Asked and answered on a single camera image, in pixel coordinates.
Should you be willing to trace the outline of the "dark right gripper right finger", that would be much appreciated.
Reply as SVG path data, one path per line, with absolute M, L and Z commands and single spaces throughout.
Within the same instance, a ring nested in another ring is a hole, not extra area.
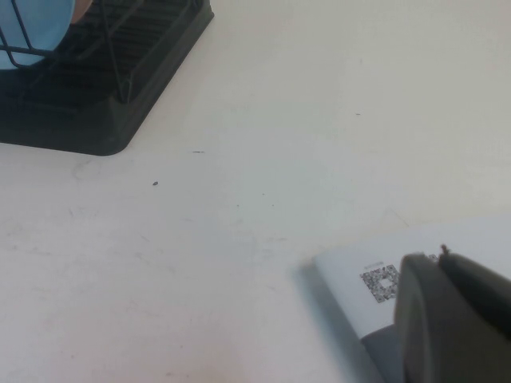
M 465 256 L 449 251 L 439 267 L 469 305 L 492 327 L 510 335 L 510 280 Z

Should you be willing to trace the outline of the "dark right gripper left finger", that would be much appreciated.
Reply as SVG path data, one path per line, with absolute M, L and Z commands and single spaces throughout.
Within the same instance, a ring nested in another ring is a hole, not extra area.
M 469 305 L 438 261 L 425 255 L 402 260 L 394 323 L 405 380 L 508 382 L 510 335 Z

